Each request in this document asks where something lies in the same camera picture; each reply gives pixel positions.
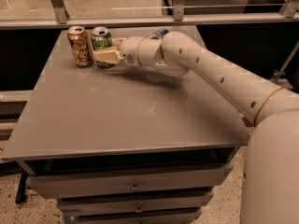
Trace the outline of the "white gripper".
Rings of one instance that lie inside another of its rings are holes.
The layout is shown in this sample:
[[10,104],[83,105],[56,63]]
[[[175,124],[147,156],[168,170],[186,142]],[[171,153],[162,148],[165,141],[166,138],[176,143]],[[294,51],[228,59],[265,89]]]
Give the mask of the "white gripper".
[[129,66],[139,67],[141,65],[138,59],[138,48],[140,43],[144,40],[141,36],[117,37],[112,39],[114,46],[99,49],[93,52],[96,61],[118,64],[121,60]]

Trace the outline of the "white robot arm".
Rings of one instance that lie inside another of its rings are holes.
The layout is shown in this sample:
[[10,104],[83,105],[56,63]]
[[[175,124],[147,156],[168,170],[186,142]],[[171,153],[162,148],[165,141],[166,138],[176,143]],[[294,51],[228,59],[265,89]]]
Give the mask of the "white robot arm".
[[299,224],[299,95],[231,63],[182,32],[116,38],[105,63],[192,70],[255,125],[244,163],[240,224]]

